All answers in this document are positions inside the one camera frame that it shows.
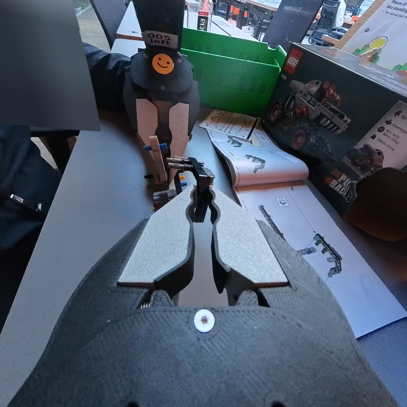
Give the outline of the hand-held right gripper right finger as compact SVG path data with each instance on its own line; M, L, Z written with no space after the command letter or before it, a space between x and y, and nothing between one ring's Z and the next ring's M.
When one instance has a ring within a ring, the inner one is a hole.
M257 220L216 187L210 187L212 270L219 293L234 306L244 291L286 287L289 282Z

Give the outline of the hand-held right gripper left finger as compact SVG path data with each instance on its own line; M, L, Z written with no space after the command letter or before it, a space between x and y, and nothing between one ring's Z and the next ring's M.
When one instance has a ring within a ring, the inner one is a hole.
M124 247L118 287L165 291L175 306L193 277L196 186L187 187L140 223Z

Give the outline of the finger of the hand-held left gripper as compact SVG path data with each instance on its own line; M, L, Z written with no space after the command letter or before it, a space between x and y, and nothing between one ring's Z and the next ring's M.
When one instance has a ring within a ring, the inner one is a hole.
M189 104L171 103L169 108L169 130L171 142L169 147L169 158L182 157L185 153L189 138Z
M136 99L137 139L139 145L150 146L150 137L154 138L152 150L160 150L158 138L155 135L158 126L156 106L147 99Z

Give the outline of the tan and grey lego assembly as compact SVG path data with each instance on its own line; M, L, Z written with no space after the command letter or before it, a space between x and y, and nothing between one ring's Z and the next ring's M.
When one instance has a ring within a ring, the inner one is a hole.
M167 166L167 158L182 157L190 137L185 141L173 140L171 144L160 143L156 135L148 137L143 146L149 177L153 180L153 211L157 212L182 192L179 170Z

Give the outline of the black lego piece with pins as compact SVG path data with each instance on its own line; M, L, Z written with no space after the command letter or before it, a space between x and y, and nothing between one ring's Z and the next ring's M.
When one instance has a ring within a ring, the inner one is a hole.
M208 206L211 204L212 195L210 192L210 187L213 186L213 181L215 175L212 171L204 167L203 162L199 162L196 158L193 157L173 157L167 158L167 168L190 171L195 177L196 180L196 193L195 198L195 222L203 223L206 216L206 211Z

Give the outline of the person's left forearm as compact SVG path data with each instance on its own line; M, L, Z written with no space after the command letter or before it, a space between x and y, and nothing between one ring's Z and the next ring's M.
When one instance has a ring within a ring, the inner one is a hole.
M82 42L98 108L124 111L123 87L125 73L132 58L119 53L107 53Z

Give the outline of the lego instruction booklet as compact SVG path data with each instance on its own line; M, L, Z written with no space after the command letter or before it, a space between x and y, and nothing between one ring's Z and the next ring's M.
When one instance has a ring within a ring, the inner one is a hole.
M318 272L356 337L406 317L406 311L338 228L303 180L304 162L260 128L218 131L202 123L226 159L241 205L268 224Z

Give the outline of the lego set box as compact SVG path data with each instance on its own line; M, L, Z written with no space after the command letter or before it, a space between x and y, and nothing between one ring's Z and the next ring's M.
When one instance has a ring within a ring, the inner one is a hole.
M343 215L360 180L406 169L406 96L406 76L335 48L293 43L262 126L306 163Z

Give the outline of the white background table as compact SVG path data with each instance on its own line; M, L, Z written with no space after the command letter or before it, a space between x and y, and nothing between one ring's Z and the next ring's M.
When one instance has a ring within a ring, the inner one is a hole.
M143 41L140 24L132 1L129 2L124 17L117 29L116 37Z

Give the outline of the green plastic bin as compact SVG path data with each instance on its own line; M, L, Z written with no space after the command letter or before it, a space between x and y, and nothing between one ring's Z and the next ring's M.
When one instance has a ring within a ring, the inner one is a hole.
M181 52L193 65L201 105L262 116L286 59L281 47L184 28Z

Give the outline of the clear labelled bottle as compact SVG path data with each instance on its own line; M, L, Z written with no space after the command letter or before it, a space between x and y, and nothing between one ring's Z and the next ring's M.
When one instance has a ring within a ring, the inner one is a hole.
M199 0L197 7L197 30L209 32L212 22L212 0Z

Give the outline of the black chair backrest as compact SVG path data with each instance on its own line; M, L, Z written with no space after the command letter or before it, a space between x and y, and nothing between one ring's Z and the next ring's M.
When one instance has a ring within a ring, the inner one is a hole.
M323 0L282 0L262 41L285 51L292 43L301 43L322 4Z

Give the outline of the black office chair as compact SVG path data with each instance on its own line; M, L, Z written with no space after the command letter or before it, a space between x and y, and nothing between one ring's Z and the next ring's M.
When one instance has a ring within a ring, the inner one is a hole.
M320 19L308 42L313 45L330 46L322 39L323 35L330 35L331 31L342 27L345 17L346 3L343 0L325 0L322 4Z

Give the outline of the white printed sign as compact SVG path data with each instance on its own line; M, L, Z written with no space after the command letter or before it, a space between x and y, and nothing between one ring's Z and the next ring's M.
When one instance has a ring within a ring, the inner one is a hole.
M385 1L349 38L342 50L406 76L407 2Z

